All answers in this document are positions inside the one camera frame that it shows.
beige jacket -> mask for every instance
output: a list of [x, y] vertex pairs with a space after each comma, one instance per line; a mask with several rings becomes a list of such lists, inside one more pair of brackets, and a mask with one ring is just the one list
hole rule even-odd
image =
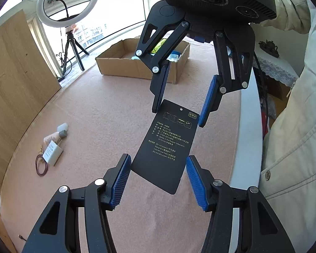
[[309, 31], [309, 39], [304, 70], [264, 141], [260, 190], [295, 251], [306, 253], [316, 241], [316, 8], [310, 0], [275, 2], [278, 17], [263, 25]]

jacket button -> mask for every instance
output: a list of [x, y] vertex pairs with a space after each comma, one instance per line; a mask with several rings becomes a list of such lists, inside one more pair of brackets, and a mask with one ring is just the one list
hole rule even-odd
[[267, 172], [265, 173], [265, 180], [268, 181], [270, 178], [270, 171], [267, 170]]

jacket sleeve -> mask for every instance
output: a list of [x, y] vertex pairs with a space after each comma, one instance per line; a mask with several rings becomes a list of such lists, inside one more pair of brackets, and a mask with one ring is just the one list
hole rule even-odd
[[310, 11], [307, 0], [275, 0], [277, 17], [262, 22], [262, 26], [273, 26], [280, 30], [295, 30], [306, 34], [310, 30]]

teapot figurine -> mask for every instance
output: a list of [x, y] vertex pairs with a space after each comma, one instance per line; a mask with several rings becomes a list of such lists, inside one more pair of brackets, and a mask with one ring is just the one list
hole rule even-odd
[[279, 58], [279, 53], [277, 52], [277, 45], [275, 45], [273, 41], [266, 40], [266, 43], [260, 41], [259, 45], [264, 52], [267, 52], [275, 58]]

lace tablecloth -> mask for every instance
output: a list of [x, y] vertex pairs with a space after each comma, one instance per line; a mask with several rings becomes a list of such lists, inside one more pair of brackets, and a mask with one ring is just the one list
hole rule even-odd
[[[261, 70], [266, 75], [292, 88], [293, 83], [298, 79], [298, 75], [290, 63], [281, 58], [281, 54], [279, 58], [275, 58], [264, 52], [258, 43], [255, 43], [255, 53], [259, 59]], [[257, 68], [255, 58], [253, 59], [253, 67]]]

